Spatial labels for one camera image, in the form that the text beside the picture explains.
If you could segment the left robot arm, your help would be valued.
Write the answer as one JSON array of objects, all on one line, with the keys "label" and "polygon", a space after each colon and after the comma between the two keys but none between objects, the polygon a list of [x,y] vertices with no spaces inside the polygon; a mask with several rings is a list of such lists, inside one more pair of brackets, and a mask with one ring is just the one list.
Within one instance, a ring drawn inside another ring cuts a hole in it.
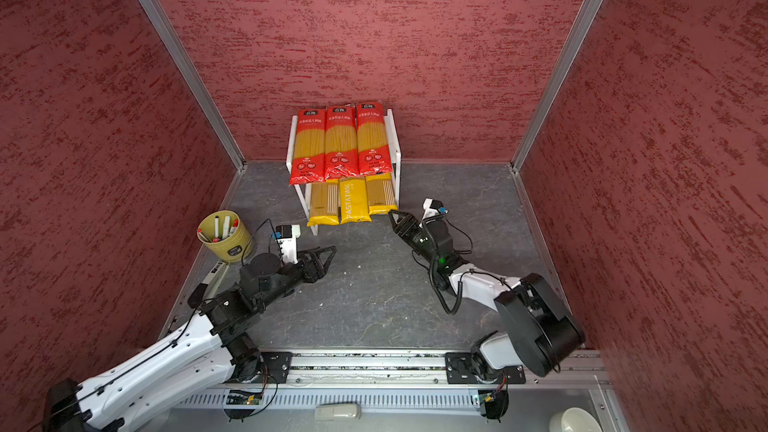
[{"label": "left robot arm", "polygon": [[254,317],[303,284],[325,277],[333,246],[298,252],[293,262],[262,253],[240,279],[207,299],[188,322],[125,362],[81,383],[66,379],[48,392],[44,431],[135,431],[190,396],[227,381],[266,376],[248,335]]}]

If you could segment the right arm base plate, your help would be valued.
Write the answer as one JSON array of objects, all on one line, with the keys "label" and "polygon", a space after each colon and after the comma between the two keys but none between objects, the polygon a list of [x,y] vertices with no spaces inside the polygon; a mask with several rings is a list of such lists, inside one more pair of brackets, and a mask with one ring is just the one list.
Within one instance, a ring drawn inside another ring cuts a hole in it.
[{"label": "right arm base plate", "polygon": [[526,383],[524,368],[510,366],[491,368],[479,353],[447,352],[445,354],[447,382],[451,385],[478,384],[486,386],[522,385]]}]

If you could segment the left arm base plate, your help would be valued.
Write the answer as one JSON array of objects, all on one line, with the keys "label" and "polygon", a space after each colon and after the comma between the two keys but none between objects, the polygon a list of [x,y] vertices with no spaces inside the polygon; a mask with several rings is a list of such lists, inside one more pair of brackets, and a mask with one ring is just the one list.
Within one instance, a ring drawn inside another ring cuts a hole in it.
[{"label": "left arm base plate", "polygon": [[238,383],[264,383],[274,379],[278,384],[287,381],[294,354],[287,351],[261,352],[236,367],[233,379]]}]

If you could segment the yellow pasta bag underneath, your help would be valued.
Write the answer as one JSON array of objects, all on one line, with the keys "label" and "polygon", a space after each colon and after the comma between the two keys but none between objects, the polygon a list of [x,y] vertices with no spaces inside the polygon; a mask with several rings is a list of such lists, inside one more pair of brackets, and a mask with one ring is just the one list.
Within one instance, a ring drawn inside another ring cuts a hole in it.
[{"label": "yellow pasta bag underneath", "polygon": [[365,182],[370,215],[387,214],[398,209],[390,173],[367,176]]}]

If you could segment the yellow pasta bag front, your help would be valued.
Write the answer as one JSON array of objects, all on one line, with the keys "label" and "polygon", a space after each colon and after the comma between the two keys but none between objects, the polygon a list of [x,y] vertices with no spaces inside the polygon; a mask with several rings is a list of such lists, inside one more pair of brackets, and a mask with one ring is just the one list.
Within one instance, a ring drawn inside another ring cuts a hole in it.
[{"label": "yellow pasta bag front", "polygon": [[311,184],[308,225],[338,226],[339,182],[330,180]]}]

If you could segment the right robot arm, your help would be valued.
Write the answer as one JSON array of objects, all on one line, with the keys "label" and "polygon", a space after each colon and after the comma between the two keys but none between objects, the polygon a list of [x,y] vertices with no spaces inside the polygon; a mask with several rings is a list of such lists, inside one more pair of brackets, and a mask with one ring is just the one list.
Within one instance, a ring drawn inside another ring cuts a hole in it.
[{"label": "right robot arm", "polygon": [[582,327],[547,280],[535,273],[511,277],[481,269],[454,248],[446,215],[418,219],[390,211],[393,231],[426,261],[427,278],[444,312],[453,316],[466,301],[496,312],[504,330],[473,344],[470,369],[490,381],[508,367],[522,366],[538,377],[560,370],[561,362],[586,341]]}]

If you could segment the yellow pasta bag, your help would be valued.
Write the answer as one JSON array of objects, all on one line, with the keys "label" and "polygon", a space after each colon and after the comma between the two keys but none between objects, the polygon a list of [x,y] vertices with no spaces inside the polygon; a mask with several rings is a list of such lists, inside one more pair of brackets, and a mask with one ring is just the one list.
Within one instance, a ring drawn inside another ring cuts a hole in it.
[{"label": "yellow pasta bag", "polygon": [[340,214],[341,223],[371,222],[369,213],[367,186],[362,177],[341,179]]},{"label": "yellow pasta bag", "polygon": [[339,182],[330,180],[311,184],[308,225],[338,226]]}]

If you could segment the red spaghetti bag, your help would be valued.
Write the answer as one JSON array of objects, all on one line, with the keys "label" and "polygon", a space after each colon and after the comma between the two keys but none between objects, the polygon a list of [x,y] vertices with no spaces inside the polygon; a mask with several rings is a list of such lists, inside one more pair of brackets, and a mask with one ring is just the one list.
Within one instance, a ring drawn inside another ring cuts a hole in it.
[{"label": "red spaghetti bag", "polygon": [[291,168],[291,185],[325,180],[326,109],[301,110],[298,114]]},{"label": "red spaghetti bag", "polygon": [[383,107],[378,102],[356,105],[359,173],[362,176],[391,173],[392,163]]},{"label": "red spaghetti bag", "polygon": [[359,175],[355,108],[331,106],[325,122],[324,169],[326,180]]}]

